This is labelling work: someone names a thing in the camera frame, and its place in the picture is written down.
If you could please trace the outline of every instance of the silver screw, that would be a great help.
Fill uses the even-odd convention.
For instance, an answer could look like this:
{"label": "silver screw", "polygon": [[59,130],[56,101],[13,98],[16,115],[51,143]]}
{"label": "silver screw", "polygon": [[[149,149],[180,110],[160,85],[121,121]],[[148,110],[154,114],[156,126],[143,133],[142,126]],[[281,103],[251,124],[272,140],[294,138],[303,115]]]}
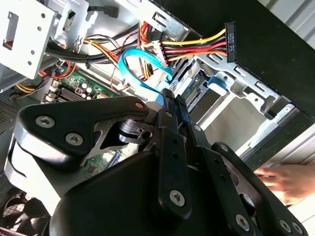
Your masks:
{"label": "silver screw", "polygon": [[36,118],[35,122],[36,124],[43,128],[51,128],[56,124],[54,119],[47,116],[39,116]]}
{"label": "silver screw", "polygon": [[220,145],[220,147],[224,150],[224,151],[228,151],[227,147],[223,144]]}
{"label": "silver screw", "polygon": [[59,67],[58,70],[59,70],[60,73],[64,73],[64,68],[63,67]]}
{"label": "silver screw", "polygon": [[172,113],[170,113],[170,112],[166,112],[166,114],[167,114],[169,117],[173,117]]}
{"label": "silver screw", "polygon": [[195,128],[195,130],[197,130],[198,132],[201,131],[201,128],[200,128],[198,125],[195,125],[194,128]]}
{"label": "silver screw", "polygon": [[236,223],[246,232],[250,230],[250,225],[244,216],[237,214],[235,216]]}
{"label": "silver screw", "polygon": [[144,108],[144,106],[141,104],[141,103],[136,103],[136,106],[138,107],[138,108],[140,108],[140,109],[143,109]]}
{"label": "silver screw", "polygon": [[69,144],[74,145],[74,146],[80,146],[83,143],[82,136],[76,133],[67,134],[67,136],[65,137],[65,140]]}
{"label": "silver screw", "polygon": [[282,228],[285,229],[285,231],[287,231],[288,233],[292,232],[290,226],[284,220],[280,220],[279,222],[280,222],[280,225],[282,226]]}
{"label": "silver screw", "polygon": [[169,198],[175,205],[182,207],[185,204],[185,198],[183,194],[178,190],[172,190],[169,193]]}
{"label": "silver screw", "polygon": [[303,230],[301,229],[301,227],[295,223],[294,221],[292,222],[293,227],[295,228],[295,230],[299,233],[299,234],[303,234]]}

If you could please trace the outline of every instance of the black plastic bracket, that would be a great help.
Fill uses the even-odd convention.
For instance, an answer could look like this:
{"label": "black plastic bracket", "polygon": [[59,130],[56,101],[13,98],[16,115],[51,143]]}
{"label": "black plastic bracket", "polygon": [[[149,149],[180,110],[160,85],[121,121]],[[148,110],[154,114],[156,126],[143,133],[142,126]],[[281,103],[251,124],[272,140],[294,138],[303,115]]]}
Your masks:
{"label": "black plastic bracket", "polygon": [[[303,225],[288,211],[280,200],[264,185],[250,168],[224,143],[214,143],[212,150],[224,156],[233,166],[233,171],[243,184],[239,192],[252,199],[257,221],[264,235],[301,236],[307,235]],[[295,228],[297,224],[302,234]]]}
{"label": "black plastic bracket", "polygon": [[178,133],[174,97],[171,92],[169,97],[164,97],[167,108],[160,109],[157,117],[157,128],[160,132],[160,140],[156,143],[157,205],[162,211],[158,209],[156,213],[164,220],[178,223],[189,218],[192,204],[184,137]]}
{"label": "black plastic bracket", "polygon": [[[195,161],[208,177],[208,188],[215,189],[213,194],[216,196],[217,204],[220,206],[218,212],[217,225],[222,235],[238,236],[258,236],[262,235],[259,231],[255,232],[252,221],[248,216],[243,203],[238,196],[230,174],[222,160],[221,155],[212,151],[203,130],[190,124],[186,128],[187,142],[190,143],[186,149],[188,155],[194,156]],[[239,225],[239,216],[244,223],[243,228]]]}
{"label": "black plastic bracket", "polygon": [[[146,105],[131,96],[29,106],[19,111],[14,136],[25,151],[58,169],[74,171],[89,153],[96,148],[102,151],[105,137],[115,123],[141,120],[148,113]],[[47,122],[52,126],[45,127]],[[96,131],[101,131],[101,136],[95,136]],[[71,133],[81,136],[80,145],[67,142],[66,136]],[[111,146],[122,145],[118,138],[110,141]]]}

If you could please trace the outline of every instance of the cooling fan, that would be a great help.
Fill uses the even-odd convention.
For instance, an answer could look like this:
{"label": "cooling fan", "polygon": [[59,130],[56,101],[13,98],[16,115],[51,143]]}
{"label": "cooling fan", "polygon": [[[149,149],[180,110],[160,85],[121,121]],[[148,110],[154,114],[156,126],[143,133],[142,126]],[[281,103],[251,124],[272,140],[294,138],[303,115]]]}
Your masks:
{"label": "cooling fan", "polygon": [[43,236],[50,220],[43,203],[26,193],[8,194],[0,207],[0,226],[27,236]]}

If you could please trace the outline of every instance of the black connector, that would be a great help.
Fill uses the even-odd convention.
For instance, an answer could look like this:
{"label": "black connector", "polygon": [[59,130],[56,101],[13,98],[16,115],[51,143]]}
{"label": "black connector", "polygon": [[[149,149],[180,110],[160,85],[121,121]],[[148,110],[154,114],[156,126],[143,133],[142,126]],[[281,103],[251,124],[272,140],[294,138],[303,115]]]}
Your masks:
{"label": "black connector", "polygon": [[104,14],[117,19],[119,16],[119,8],[115,6],[104,6]]}
{"label": "black connector", "polygon": [[148,38],[149,42],[159,41],[161,42],[163,38],[163,33],[157,30],[150,32],[150,37]]}
{"label": "black connector", "polygon": [[225,23],[226,29],[226,51],[227,62],[235,62],[236,59],[236,24],[234,22]]}

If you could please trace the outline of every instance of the black mechanical arm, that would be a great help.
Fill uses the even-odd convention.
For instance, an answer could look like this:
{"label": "black mechanical arm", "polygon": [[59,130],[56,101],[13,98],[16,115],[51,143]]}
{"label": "black mechanical arm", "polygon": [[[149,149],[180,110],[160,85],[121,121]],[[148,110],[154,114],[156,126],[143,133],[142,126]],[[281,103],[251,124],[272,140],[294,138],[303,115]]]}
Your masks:
{"label": "black mechanical arm", "polygon": [[165,89],[160,98],[155,110],[118,97],[19,112],[15,144],[60,173],[77,172],[106,149],[139,144],[137,154],[61,198],[51,236],[308,235],[226,144],[209,145],[180,96]]}

